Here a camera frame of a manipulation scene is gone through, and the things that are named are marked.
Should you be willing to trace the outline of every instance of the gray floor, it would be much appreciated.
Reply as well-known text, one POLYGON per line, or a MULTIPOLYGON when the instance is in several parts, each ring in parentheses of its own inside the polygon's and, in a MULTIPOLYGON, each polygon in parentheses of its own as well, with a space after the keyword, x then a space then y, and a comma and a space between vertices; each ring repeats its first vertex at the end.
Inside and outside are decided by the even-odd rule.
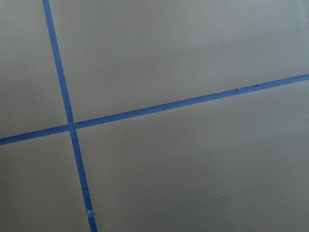
MULTIPOLYGON (((0 2, 0 138, 66 125, 42 1, 0 2)), ((309 73, 306 0, 50 4, 75 122, 309 73)), ((307 232, 308 88, 78 129, 98 231, 307 232)), ((0 166, 0 231, 90 231, 68 131, 0 166)))

